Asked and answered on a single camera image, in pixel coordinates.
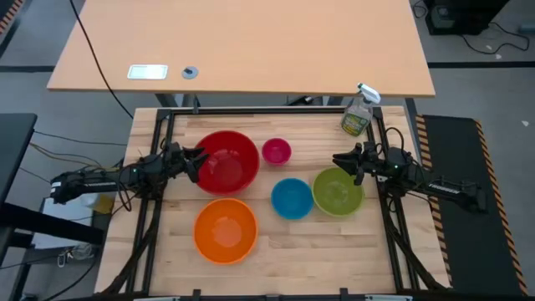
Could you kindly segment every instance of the small pink cup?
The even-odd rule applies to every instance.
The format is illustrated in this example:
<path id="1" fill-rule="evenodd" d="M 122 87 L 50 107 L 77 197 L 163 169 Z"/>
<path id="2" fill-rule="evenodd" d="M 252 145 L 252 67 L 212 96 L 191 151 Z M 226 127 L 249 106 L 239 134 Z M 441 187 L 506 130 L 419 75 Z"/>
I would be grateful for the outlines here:
<path id="1" fill-rule="evenodd" d="M 283 166 L 292 155 L 292 148 L 286 140 L 273 138 L 262 147 L 262 157 L 264 160 L 274 166 Z"/>

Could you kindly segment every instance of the floor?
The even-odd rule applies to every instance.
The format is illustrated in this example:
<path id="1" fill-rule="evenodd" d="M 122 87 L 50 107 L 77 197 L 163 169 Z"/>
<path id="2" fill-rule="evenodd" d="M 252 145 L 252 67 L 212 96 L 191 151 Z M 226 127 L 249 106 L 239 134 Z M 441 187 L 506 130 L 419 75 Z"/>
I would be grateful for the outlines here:
<path id="1" fill-rule="evenodd" d="M 78 7 L 83 2 L 76 1 Z M 496 17 L 504 28 L 514 31 L 522 22 L 535 22 L 535 2 L 511 0 Z M 74 24 L 69 3 L 65 1 L 33 0 L 18 31 L 0 58 L 0 66 L 54 65 Z M 535 48 L 520 52 L 503 48 L 500 55 L 478 54 L 470 50 L 457 36 L 431 37 L 425 22 L 416 19 L 420 40 L 428 62 L 535 61 Z M 474 47 L 496 48 L 503 42 L 521 43 L 496 29 L 481 37 L 469 37 Z M 0 113 L 33 112 L 38 115 L 37 130 L 82 140 L 126 143 L 130 119 L 106 93 L 51 93 L 46 90 L 50 73 L 0 73 L 3 92 Z M 487 144 L 500 183 L 503 201 L 513 232 L 517 252 L 530 294 L 535 294 L 535 195 L 530 167 L 535 166 L 531 148 L 535 146 L 535 69 L 432 69 L 436 88 L 434 99 L 418 99 L 420 113 L 465 116 L 482 122 Z M 126 108 L 134 112 L 139 107 L 159 106 L 152 94 L 118 94 Z M 203 105 L 282 105 L 286 95 L 200 95 Z M 402 99 L 387 99 L 385 104 L 401 104 Z M 51 151 L 61 151 L 95 158 L 103 165 L 112 165 L 122 157 L 121 146 L 80 145 L 35 135 L 33 141 Z M 34 150 L 28 150 L 22 166 L 40 176 L 51 178 L 62 171 L 79 166 L 68 162 L 50 161 Z M 19 172 L 8 196 L 8 202 L 37 210 L 49 185 Z M 12 248 L 3 266 L 20 263 L 22 250 Z M 82 274 L 90 262 L 58 268 L 52 263 L 34 265 L 27 293 L 41 298 L 59 291 Z M 94 268 L 64 298 L 83 297 L 93 293 L 98 269 Z M 17 269 L 0 270 L 0 299 L 8 298 Z"/>

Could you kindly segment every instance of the light wood desk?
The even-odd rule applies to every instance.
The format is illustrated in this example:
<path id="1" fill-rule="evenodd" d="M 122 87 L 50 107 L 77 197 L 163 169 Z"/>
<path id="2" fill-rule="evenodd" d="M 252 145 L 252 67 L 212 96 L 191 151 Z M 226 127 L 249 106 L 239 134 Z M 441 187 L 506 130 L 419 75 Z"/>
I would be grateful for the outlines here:
<path id="1" fill-rule="evenodd" d="M 80 16 L 117 91 L 435 95 L 408 0 L 87 0 Z M 131 80 L 132 64 L 169 71 Z M 48 88 L 106 90 L 78 24 Z"/>
<path id="2" fill-rule="evenodd" d="M 397 127 L 405 137 L 405 149 L 415 153 L 403 107 L 384 107 L 383 112 L 386 126 Z M 140 153 L 149 154 L 155 114 L 156 109 L 136 111 L 125 164 L 136 161 Z M 304 219 L 290 222 L 271 206 L 271 190 L 278 181 L 296 177 L 312 184 L 321 170 L 334 166 L 332 154 L 351 151 L 357 141 L 366 139 L 344 133 L 340 118 L 339 114 L 177 116 L 173 140 L 186 147 L 217 130 L 239 130 L 258 148 L 269 138 L 282 137 L 293 153 L 282 167 L 261 160 L 255 181 L 235 196 L 253 209 L 259 238 L 242 263 L 230 266 L 209 263 L 197 253 L 191 236 L 196 215 L 217 196 L 190 183 L 186 176 L 171 179 L 164 195 L 150 294 L 191 295 L 194 288 L 200 288 L 203 295 L 336 294 L 342 287 L 350 293 L 393 293 L 385 229 L 371 176 L 364 178 L 363 206 L 350 217 L 330 217 L 314 207 Z M 374 132 L 380 141 L 377 129 Z M 389 131 L 388 139 L 391 145 L 400 146 L 394 131 Z M 405 197 L 403 204 L 415 254 L 439 282 L 448 285 L 429 205 L 413 196 Z M 131 253 L 139 205 L 139 200 L 133 200 L 133 212 L 119 211 L 111 220 L 97 292 L 110 284 Z M 400 262 L 406 276 L 404 261 Z M 141 263 L 137 288 L 145 266 Z"/>

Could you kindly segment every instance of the wooden table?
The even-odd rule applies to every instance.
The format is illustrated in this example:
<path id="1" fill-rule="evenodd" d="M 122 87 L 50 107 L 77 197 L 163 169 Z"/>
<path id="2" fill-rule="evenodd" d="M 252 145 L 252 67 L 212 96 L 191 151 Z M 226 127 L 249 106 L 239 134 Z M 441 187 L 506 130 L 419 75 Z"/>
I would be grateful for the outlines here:
<path id="1" fill-rule="evenodd" d="M 384 107 L 383 111 L 386 126 L 397 127 L 405 137 L 405 149 L 415 153 L 403 107 Z M 136 111 L 126 163 L 136 161 L 140 153 L 149 154 L 155 114 L 156 109 Z M 191 295 L 194 288 L 200 288 L 203 295 L 336 294 L 342 287 L 350 293 L 393 293 L 373 178 L 365 177 L 364 204 L 350 217 L 330 217 L 315 207 L 304 219 L 290 222 L 271 207 L 270 193 L 278 181 L 296 177 L 311 184 L 319 172 L 334 166 L 332 154 L 350 151 L 355 142 L 365 140 L 365 136 L 345 134 L 340 118 L 339 114 L 177 116 L 173 140 L 183 146 L 193 147 L 213 131 L 239 130 L 258 148 L 269 138 L 282 137 L 289 141 L 293 155 L 282 167 L 261 161 L 255 181 L 235 196 L 253 209 L 259 225 L 256 247 L 235 265 L 209 263 L 194 248 L 191 234 L 196 215 L 217 197 L 190 183 L 186 176 L 171 180 L 164 195 L 150 294 Z M 394 131 L 388 133 L 388 139 L 391 145 L 400 146 Z M 448 285 L 429 205 L 413 196 L 405 197 L 403 204 L 415 254 L 439 282 Z M 139 205 L 140 201 L 134 200 L 133 212 L 119 211 L 111 221 L 97 292 L 110 284 L 131 253 Z M 140 264 L 138 269 L 137 288 L 144 266 Z M 407 280 L 403 264 L 402 272 Z"/>
<path id="2" fill-rule="evenodd" d="M 435 95 L 408 0 L 87 0 L 80 16 L 117 91 Z M 169 70 L 127 79 L 132 64 Z M 78 24 L 48 88 L 106 90 Z"/>

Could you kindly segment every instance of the red bowl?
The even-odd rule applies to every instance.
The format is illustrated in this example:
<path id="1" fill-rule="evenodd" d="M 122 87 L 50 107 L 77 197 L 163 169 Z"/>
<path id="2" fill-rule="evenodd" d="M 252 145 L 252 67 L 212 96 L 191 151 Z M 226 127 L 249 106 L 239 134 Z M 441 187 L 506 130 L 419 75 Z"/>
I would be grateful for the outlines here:
<path id="1" fill-rule="evenodd" d="M 196 147 L 204 147 L 208 159 L 199 170 L 197 185 L 215 195 L 231 195 L 243 190 L 258 173 L 257 147 L 244 134 L 222 130 L 204 137 Z"/>

